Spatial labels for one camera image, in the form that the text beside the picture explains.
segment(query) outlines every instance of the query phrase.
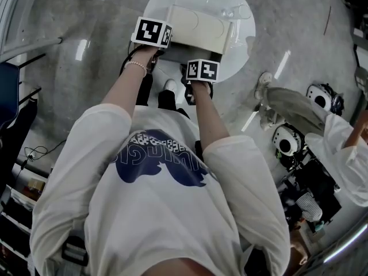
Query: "white round table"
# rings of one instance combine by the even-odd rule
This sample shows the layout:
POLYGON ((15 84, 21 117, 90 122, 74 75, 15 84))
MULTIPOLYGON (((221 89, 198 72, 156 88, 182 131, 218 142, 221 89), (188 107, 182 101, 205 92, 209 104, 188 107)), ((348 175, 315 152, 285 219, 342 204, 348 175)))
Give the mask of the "white round table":
MULTIPOLYGON (((143 16, 165 21, 171 5, 188 7, 216 17, 221 17, 223 9, 238 5, 249 7, 246 0, 149 0, 143 16)), ((221 59, 219 82, 232 77, 245 65, 255 38, 255 23, 252 13, 247 20, 230 21, 234 23, 234 28, 229 48, 221 59)), ((179 63, 159 60, 157 66, 171 78, 181 78, 179 63)))

